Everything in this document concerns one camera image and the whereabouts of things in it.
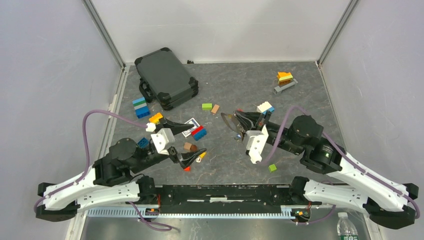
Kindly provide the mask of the metal keyring plate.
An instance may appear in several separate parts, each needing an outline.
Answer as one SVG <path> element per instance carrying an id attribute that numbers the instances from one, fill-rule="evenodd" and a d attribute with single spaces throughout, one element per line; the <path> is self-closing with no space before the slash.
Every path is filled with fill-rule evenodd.
<path id="1" fill-rule="evenodd" d="M 233 132 L 237 133 L 238 135 L 242 136 L 244 129 L 239 122 L 239 120 L 236 118 L 234 114 L 228 114 L 222 112 L 220 114 L 222 120 L 224 121 L 225 125 Z"/>

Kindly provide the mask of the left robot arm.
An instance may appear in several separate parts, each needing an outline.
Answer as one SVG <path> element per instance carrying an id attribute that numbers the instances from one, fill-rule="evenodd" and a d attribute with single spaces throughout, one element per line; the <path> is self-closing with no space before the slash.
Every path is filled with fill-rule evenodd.
<path id="1" fill-rule="evenodd" d="M 35 216 L 49 222 L 74 218 L 85 210 L 117 203 L 156 205 L 159 194 L 154 179 L 135 175 L 170 159 L 182 169 L 188 168 L 207 150 L 179 153 L 173 143 L 175 135 L 187 131 L 192 124 L 183 124 L 161 118 L 159 123 L 145 125 L 150 132 L 146 147 L 140 147 L 131 138 L 122 138 L 108 153 L 89 165 L 81 174 L 62 183 L 42 182 L 38 185 L 41 197 L 35 206 Z"/>

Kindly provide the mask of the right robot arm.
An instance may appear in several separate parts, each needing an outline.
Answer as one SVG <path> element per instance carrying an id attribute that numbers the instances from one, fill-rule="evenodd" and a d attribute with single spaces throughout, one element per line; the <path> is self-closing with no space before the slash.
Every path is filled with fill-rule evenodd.
<path id="1" fill-rule="evenodd" d="M 235 130 L 245 141 L 253 164 L 266 162 L 262 151 L 270 144 L 273 149 L 299 155 L 308 170 L 346 183 L 346 187 L 340 187 L 297 176 L 288 191 L 293 203 L 322 202 L 350 208 L 392 230 L 413 225 L 419 218 L 417 185 L 396 183 L 361 164 L 330 139 L 310 115 L 297 116 L 289 127 L 270 122 L 270 117 L 270 111 L 236 110 L 232 114 Z"/>

